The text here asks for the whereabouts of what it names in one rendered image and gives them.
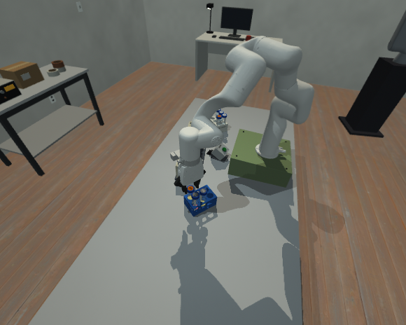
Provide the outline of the white tube rack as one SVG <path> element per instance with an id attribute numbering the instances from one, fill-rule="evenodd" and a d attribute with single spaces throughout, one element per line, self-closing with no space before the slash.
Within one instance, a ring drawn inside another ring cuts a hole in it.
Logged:
<path id="1" fill-rule="evenodd" d="M 226 131 L 228 130 L 228 123 L 225 122 L 225 124 L 220 123 L 220 125 L 217 125 L 217 124 L 216 124 L 216 120 L 217 120 L 216 116 L 212 116 L 211 119 L 210 119 L 210 121 L 211 121 L 215 126 L 217 126 L 217 128 L 219 128 L 222 132 L 226 132 Z"/>

